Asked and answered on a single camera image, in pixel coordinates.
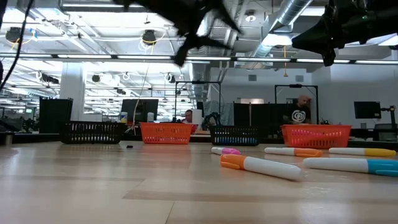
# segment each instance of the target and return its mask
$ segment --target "ceiling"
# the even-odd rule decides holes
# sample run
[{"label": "ceiling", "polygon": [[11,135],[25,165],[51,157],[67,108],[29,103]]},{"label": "ceiling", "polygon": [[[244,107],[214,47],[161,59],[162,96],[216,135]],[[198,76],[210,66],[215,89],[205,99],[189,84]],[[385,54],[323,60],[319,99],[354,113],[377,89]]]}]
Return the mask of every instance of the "ceiling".
[{"label": "ceiling", "polygon": [[[174,55],[176,50],[182,45],[184,39],[177,35],[177,30],[170,21],[166,21],[157,14],[148,13],[141,7],[132,7],[127,13],[117,13],[120,8],[95,7],[109,4],[109,1],[79,1],[65,0],[64,6],[55,5],[57,1],[36,0],[35,7],[31,10],[27,20],[27,30],[24,35],[22,52],[38,54],[116,54],[116,55]],[[281,0],[225,0],[224,3],[230,14],[239,24],[243,35],[233,38],[235,33],[231,33],[229,27],[222,22],[216,21],[211,30],[211,38],[222,41],[233,46],[233,51],[228,52],[220,49],[194,50],[193,55],[222,56],[245,54],[256,49],[263,41],[262,26],[267,16],[277,13],[280,8]],[[312,1],[311,5],[303,11],[302,15],[294,22],[292,32],[287,35],[294,37],[315,25],[319,16],[323,12],[323,6],[328,0]],[[11,27],[20,27],[23,20],[23,9],[9,5],[4,16],[4,22],[0,30],[0,52],[15,52],[17,45],[9,42],[5,38],[6,32]],[[254,10],[255,21],[248,22],[246,16],[241,15],[248,10]],[[149,47],[142,42],[141,35],[145,30],[155,30],[157,37],[156,44]],[[379,46],[381,42],[390,39],[392,36],[381,37],[372,40],[367,46],[358,47],[356,43],[338,51],[340,59],[383,59],[391,54],[387,46]],[[295,57],[295,58],[320,58],[319,55],[293,48],[291,45],[275,46],[270,51],[273,57]],[[12,63],[12,58],[4,58],[3,64],[7,70]],[[142,97],[155,96],[163,99],[173,97],[174,91],[164,91],[165,88],[174,88],[175,85],[165,80],[166,74],[172,74],[176,80],[189,81],[193,78],[190,71],[190,64],[186,63],[179,68],[171,63],[126,63],[126,62],[84,62],[87,72],[86,90],[86,111],[99,111],[106,114],[116,114],[116,109],[120,107],[119,99],[123,97]],[[59,61],[40,61],[40,60],[19,60],[16,69],[8,81],[10,85],[25,86],[24,88],[8,88],[3,92],[4,97],[23,99],[37,98],[37,96],[57,97],[59,95],[59,85],[53,85],[40,81],[41,74],[50,75],[62,81],[62,62]],[[219,67],[219,63],[211,63],[211,67]],[[311,72],[321,65],[293,63],[289,64],[289,69],[303,69],[303,73]],[[266,69],[278,71],[285,67],[285,63],[273,63]],[[233,63],[229,65],[229,73],[245,74],[240,69],[233,72]],[[118,87],[131,87],[137,90],[126,90],[126,95],[116,93],[116,90],[100,90],[101,87],[109,87],[109,82],[93,82],[92,76],[99,75],[102,80],[114,80],[112,85]],[[217,75],[208,76],[208,80],[216,81]],[[249,82],[242,82],[242,85],[252,85]],[[47,86],[51,88],[26,88],[26,86]],[[154,90],[139,90],[140,88],[153,88]],[[186,86],[187,91],[182,91],[180,95],[186,102],[180,107],[183,110],[191,108],[196,100],[201,100],[193,94],[190,85]],[[206,87],[202,88],[203,96],[206,97]],[[26,104],[25,101],[7,101],[2,105]],[[169,113],[173,108],[171,103],[166,103],[164,113]]]}]

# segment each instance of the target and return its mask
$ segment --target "black cable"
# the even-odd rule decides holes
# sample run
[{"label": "black cable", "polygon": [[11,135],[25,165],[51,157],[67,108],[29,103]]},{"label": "black cable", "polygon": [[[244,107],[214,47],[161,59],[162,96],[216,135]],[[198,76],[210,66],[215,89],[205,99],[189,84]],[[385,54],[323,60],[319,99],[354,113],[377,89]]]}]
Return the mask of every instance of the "black cable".
[{"label": "black cable", "polygon": [[4,78],[4,81],[0,85],[0,91],[4,88],[8,78],[11,76],[12,71],[14,70],[15,66],[17,65],[17,61],[19,59],[19,54],[21,53],[22,43],[24,42],[23,38],[24,38],[24,32],[25,32],[25,26],[26,26],[26,19],[27,19],[27,16],[29,15],[29,11],[33,5],[33,2],[34,2],[34,0],[30,0],[27,5],[26,12],[25,12],[25,19],[24,19],[24,22],[22,23],[21,34],[19,36],[17,53],[15,55],[14,62],[12,63],[10,69],[8,70],[6,77]]}]

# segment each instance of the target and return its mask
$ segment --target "black basket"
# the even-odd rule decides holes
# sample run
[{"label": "black basket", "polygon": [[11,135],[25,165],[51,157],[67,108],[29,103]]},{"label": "black basket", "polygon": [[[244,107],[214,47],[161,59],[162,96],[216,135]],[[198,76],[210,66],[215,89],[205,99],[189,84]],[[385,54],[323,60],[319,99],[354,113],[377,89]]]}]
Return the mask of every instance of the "black basket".
[{"label": "black basket", "polygon": [[65,144],[117,144],[121,140],[124,129],[123,123],[68,121],[61,129],[61,142]]},{"label": "black basket", "polygon": [[258,146],[259,129],[239,126],[210,126],[211,143],[215,146]]}]

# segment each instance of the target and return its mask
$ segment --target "marker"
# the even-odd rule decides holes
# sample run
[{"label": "marker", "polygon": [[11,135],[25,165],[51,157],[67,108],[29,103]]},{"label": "marker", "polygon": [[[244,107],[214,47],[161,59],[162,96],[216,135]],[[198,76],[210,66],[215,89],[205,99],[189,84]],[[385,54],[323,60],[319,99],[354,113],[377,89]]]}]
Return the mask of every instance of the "marker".
[{"label": "marker", "polygon": [[312,169],[362,172],[398,177],[398,161],[385,159],[306,158],[305,167]]},{"label": "marker", "polygon": [[235,155],[240,155],[241,152],[237,149],[231,149],[231,148],[224,148],[224,147],[212,147],[211,152],[214,154],[222,155],[222,154],[235,154]]},{"label": "marker", "polygon": [[394,150],[388,149],[367,149],[367,148],[330,148],[330,154],[346,154],[346,155],[358,155],[358,156],[379,156],[379,157],[391,157],[395,156]]},{"label": "marker", "polygon": [[297,166],[249,156],[221,155],[220,164],[222,167],[248,170],[289,180],[302,180],[304,177]]},{"label": "marker", "polygon": [[267,147],[265,153],[299,157],[321,157],[323,152],[317,149],[302,149],[291,147]]}]

